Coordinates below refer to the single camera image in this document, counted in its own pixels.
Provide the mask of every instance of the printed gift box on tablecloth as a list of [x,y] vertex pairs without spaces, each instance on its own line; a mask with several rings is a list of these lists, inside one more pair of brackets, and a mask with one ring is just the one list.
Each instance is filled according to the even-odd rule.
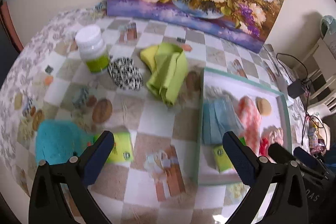
[[165,201],[171,196],[185,192],[179,161],[173,145],[164,151],[148,155],[144,167],[154,178],[158,201]]

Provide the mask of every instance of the green cloth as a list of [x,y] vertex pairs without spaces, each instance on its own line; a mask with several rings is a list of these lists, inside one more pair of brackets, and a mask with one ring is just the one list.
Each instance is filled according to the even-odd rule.
[[167,105],[176,102],[184,78],[188,72],[188,63],[181,47],[170,43],[161,43],[157,51],[147,49],[140,54],[141,60],[150,66],[152,76],[147,82],[148,89]]

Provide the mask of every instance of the tray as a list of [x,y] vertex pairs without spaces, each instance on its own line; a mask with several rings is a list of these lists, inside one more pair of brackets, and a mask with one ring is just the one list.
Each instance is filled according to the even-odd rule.
[[234,169],[219,173],[212,152],[213,146],[202,144],[203,102],[207,86],[215,86],[228,93],[234,107],[243,96],[250,97],[253,101],[257,97],[267,99],[272,106],[271,115],[262,116],[260,134],[270,126],[283,129],[283,145],[292,151],[291,130],[287,104],[283,93],[261,85],[245,77],[233,75],[220,70],[204,68],[202,82],[202,97],[199,107],[199,131],[197,137],[197,152],[195,157],[194,180],[198,185],[224,185],[240,182]]

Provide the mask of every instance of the black and white patterned object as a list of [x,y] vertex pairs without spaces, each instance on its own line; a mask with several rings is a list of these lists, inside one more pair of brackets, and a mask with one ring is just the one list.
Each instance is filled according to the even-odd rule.
[[108,71],[114,83],[123,90],[140,90],[143,86],[142,75],[130,57],[121,57],[111,62]]

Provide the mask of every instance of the white bottle cap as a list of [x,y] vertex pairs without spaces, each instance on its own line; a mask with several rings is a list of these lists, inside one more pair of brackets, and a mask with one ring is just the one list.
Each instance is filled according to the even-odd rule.
[[96,24],[91,24],[78,31],[75,41],[78,47],[89,47],[98,43],[101,38],[100,27]]

